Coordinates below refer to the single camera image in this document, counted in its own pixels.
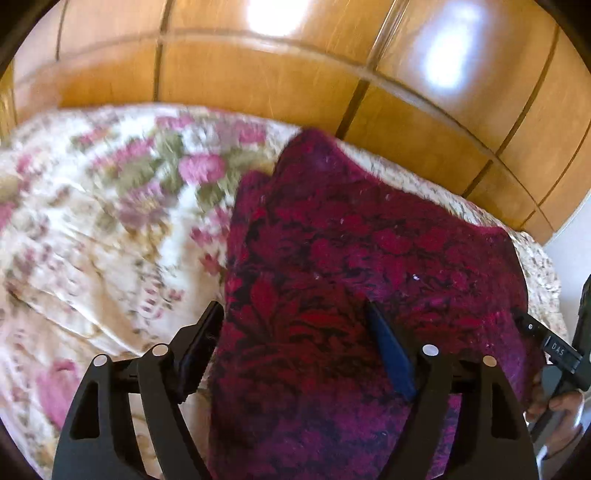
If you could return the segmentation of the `person's right hand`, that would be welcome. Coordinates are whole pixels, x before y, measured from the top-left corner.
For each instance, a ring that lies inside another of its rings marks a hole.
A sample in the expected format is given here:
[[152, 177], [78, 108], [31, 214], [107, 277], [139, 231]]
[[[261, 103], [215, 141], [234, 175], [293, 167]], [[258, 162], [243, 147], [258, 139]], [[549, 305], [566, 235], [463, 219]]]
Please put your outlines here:
[[541, 432], [533, 441], [538, 458], [553, 455], [566, 448], [580, 433], [585, 396], [570, 387], [563, 393], [550, 394], [548, 387], [557, 377], [556, 367], [545, 367], [534, 378], [531, 402], [526, 420]]

